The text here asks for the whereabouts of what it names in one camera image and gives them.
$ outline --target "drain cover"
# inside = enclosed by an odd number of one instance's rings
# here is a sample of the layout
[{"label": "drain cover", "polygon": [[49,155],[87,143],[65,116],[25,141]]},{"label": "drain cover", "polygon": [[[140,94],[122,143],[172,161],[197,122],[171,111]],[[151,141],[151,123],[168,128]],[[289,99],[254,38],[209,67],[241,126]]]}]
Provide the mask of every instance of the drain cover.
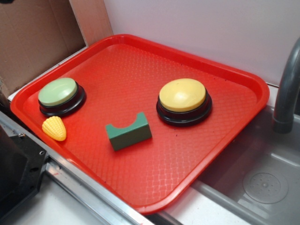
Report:
[{"label": "drain cover", "polygon": [[243,187],[249,197],[265,204],[281,201],[288,192],[288,184],[284,176],[267,167],[247,173]]}]

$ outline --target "plastic tray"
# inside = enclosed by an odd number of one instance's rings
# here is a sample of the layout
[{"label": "plastic tray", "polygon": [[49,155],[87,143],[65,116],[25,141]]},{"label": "plastic tray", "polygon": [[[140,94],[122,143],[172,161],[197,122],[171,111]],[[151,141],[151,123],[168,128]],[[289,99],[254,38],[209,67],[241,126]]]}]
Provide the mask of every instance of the plastic tray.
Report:
[{"label": "plastic tray", "polygon": [[[50,81],[71,77],[87,100],[64,117],[67,139],[41,129],[38,92]],[[172,127],[156,112],[160,89],[193,78],[213,101],[210,116],[192,127]],[[131,35],[97,42],[21,90],[12,111],[47,145],[142,214],[170,204],[264,108],[266,83],[253,74]],[[105,126],[123,128],[144,112],[152,138],[115,152]]]}]

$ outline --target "gray faucet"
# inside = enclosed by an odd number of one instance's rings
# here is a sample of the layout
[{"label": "gray faucet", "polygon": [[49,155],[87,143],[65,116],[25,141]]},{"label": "gray faucet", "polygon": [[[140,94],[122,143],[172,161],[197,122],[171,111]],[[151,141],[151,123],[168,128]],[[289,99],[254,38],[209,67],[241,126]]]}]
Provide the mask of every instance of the gray faucet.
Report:
[{"label": "gray faucet", "polygon": [[287,60],[277,94],[272,126],[277,133],[291,132],[300,89],[300,38]]}]

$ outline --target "metal sink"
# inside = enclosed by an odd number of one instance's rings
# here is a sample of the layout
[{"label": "metal sink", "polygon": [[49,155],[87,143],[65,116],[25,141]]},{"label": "metal sink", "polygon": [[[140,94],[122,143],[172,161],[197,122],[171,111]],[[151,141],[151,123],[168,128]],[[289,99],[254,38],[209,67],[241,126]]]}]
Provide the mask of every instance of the metal sink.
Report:
[{"label": "metal sink", "polygon": [[192,185],[252,224],[300,223],[300,117],[283,135],[267,106]]}]

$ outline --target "green block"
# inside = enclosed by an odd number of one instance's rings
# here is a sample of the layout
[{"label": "green block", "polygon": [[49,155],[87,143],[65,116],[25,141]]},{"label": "green block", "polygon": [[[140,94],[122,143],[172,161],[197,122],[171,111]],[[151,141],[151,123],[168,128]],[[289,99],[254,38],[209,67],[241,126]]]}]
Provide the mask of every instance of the green block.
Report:
[{"label": "green block", "polygon": [[152,137],[149,123],[143,112],[138,113],[135,122],[128,127],[116,128],[109,124],[105,128],[115,151]]}]

